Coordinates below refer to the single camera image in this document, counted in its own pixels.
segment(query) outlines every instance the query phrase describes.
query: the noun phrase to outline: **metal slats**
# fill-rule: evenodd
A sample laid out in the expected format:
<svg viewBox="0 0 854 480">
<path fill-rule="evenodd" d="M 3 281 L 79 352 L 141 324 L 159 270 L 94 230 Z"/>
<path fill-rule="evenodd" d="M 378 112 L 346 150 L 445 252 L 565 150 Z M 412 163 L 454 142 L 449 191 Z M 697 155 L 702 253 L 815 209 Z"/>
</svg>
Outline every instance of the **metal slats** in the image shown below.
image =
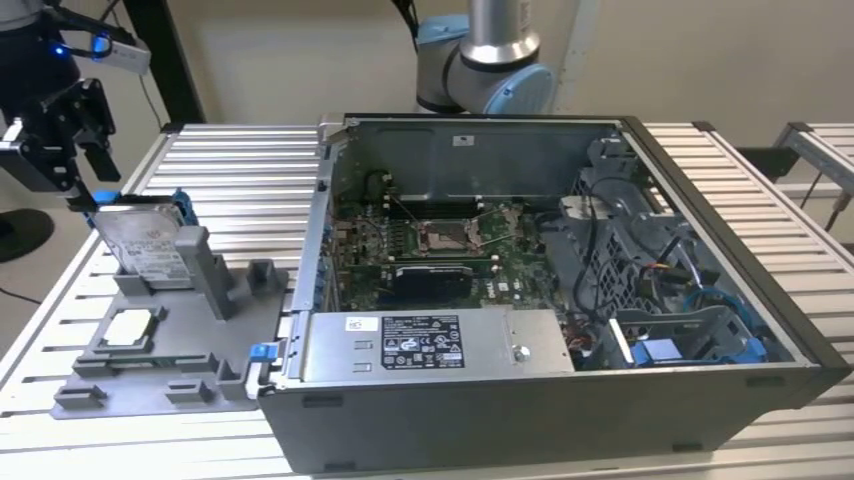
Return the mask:
<svg viewBox="0 0 854 480">
<path fill-rule="evenodd" d="M 845 128 L 854 132 L 854 124 Z M 854 362 L 854 301 L 849 299 L 854 275 L 848 258 L 828 247 L 718 138 L 692 124 L 657 124 L 652 132 L 781 286 Z M 211 246 L 230 264 L 263 256 L 297 273 L 307 212 L 299 205 L 309 205 L 314 172 L 294 165 L 317 162 L 314 138 L 310 127 L 190 125 L 147 159 L 146 166 L 159 169 L 146 174 L 142 168 L 139 176 L 149 181 L 135 191 L 170 194 L 174 187 L 185 187 L 211 231 Z M 227 173 L 218 167 L 226 167 Z M 125 469 L 134 465 L 134 475 L 146 478 L 291 476 L 259 411 L 67 421 L 55 421 L 45 413 L 115 292 L 110 275 L 117 261 L 95 240 L 90 245 L 89 261 L 71 272 L 74 282 L 66 288 L 58 286 L 62 295 L 0 390 L 0 410 L 15 412 L 0 418 L 0 452 L 6 452 L 0 476 L 18 478 L 27 472 L 30 478 L 57 473 L 91 477 L 94 465 Z M 289 331 L 290 321 L 285 312 L 281 334 Z M 849 377 L 813 405 L 762 416 L 712 454 L 406 472 L 377 478 L 843 478 L 854 471 L 853 422 L 854 378 Z"/>
</svg>

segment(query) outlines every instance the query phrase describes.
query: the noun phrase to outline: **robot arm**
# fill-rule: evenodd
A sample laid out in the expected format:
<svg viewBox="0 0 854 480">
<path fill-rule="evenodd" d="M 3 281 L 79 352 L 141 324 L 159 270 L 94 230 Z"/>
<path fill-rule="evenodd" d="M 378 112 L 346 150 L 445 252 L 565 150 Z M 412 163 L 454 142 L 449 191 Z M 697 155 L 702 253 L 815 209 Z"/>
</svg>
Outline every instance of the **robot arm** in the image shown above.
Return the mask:
<svg viewBox="0 0 854 480">
<path fill-rule="evenodd" d="M 102 83 L 81 79 L 74 56 L 103 58 L 114 42 L 134 38 L 58 1 L 46 3 L 47 7 L 41 0 L 0 0 L 0 110 L 9 125 L 0 166 L 30 190 L 57 192 L 73 210 L 94 211 L 78 171 L 78 147 L 99 180 L 119 181 L 109 141 L 117 128 Z M 109 48 L 70 47 L 62 30 L 91 32 L 107 39 Z"/>
<path fill-rule="evenodd" d="M 469 15 L 425 20 L 418 33 L 418 104 L 436 113 L 536 114 L 556 76 L 537 63 L 530 0 L 469 0 Z"/>
</svg>

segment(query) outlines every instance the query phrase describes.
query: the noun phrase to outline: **blue cable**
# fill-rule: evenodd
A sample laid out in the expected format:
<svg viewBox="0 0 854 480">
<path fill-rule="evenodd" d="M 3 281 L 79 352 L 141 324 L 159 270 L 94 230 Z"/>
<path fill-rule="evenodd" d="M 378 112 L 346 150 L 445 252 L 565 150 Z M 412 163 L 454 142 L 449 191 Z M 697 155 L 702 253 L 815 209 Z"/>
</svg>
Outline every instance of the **blue cable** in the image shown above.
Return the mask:
<svg viewBox="0 0 854 480">
<path fill-rule="evenodd" d="M 745 308 L 745 304 L 733 295 L 730 295 L 729 293 L 725 293 L 724 291 L 718 290 L 714 287 L 701 288 L 700 290 L 692 292 L 692 294 L 688 297 L 685 297 L 685 302 L 682 304 L 682 310 L 685 312 L 689 311 L 692 307 L 692 303 L 697 298 L 697 296 L 702 295 L 704 293 L 712 293 L 714 295 L 721 296 L 721 298 L 724 298 L 736 307 L 736 310 L 738 311 L 738 316 L 745 322 L 748 329 L 749 330 L 753 329 L 753 318 L 752 318 L 750 312 Z"/>
</svg>

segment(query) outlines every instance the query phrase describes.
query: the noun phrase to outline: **power supply label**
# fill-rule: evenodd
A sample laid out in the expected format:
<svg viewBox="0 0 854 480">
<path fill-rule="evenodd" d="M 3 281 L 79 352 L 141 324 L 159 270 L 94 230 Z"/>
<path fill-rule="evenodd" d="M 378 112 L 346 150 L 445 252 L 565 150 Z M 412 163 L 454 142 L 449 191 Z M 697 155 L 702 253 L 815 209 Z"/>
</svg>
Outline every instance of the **power supply label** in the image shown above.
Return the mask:
<svg viewBox="0 0 854 480">
<path fill-rule="evenodd" d="M 464 368 L 464 335 L 457 315 L 384 317 L 386 370 Z"/>
</svg>

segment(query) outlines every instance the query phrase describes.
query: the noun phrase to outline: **screw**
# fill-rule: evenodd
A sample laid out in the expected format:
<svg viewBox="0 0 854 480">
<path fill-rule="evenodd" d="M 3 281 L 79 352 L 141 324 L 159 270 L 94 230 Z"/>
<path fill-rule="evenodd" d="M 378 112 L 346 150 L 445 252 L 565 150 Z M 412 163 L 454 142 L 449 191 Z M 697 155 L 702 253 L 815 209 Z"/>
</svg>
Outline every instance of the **screw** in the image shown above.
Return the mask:
<svg viewBox="0 0 854 480">
<path fill-rule="evenodd" d="M 524 345 L 513 346 L 513 358 L 517 362 L 525 362 L 532 358 L 532 349 Z"/>
</svg>

